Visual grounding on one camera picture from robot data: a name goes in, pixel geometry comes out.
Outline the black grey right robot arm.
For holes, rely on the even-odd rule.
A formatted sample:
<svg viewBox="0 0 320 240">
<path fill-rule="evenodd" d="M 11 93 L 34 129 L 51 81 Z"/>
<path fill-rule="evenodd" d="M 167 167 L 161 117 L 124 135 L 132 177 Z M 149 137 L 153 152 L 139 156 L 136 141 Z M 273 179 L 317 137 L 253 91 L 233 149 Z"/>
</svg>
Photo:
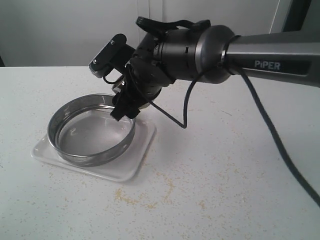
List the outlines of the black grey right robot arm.
<svg viewBox="0 0 320 240">
<path fill-rule="evenodd" d="M 201 32 L 148 33 L 126 65 L 111 116 L 135 118 L 176 80 L 220 84 L 239 69 L 249 77 L 318 87 L 320 35 L 291 31 L 240 36 L 224 25 Z"/>
</svg>

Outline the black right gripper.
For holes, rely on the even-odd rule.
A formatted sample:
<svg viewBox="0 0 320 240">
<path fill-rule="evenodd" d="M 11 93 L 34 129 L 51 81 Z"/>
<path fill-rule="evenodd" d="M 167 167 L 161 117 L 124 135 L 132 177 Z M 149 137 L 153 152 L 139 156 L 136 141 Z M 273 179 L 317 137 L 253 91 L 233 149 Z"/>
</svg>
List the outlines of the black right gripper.
<svg viewBox="0 0 320 240">
<path fill-rule="evenodd" d="M 113 98 L 114 105 L 111 116 L 120 121 L 123 117 L 134 119 L 140 113 L 139 100 L 147 97 L 154 100 L 163 87 L 174 83 L 160 60 L 154 56 L 159 46 L 157 38 L 150 33 L 146 34 L 137 48 L 128 44 L 123 46 L 123 58 L 128 63 L 124 77 L 124 88 Z"/>
</svg>

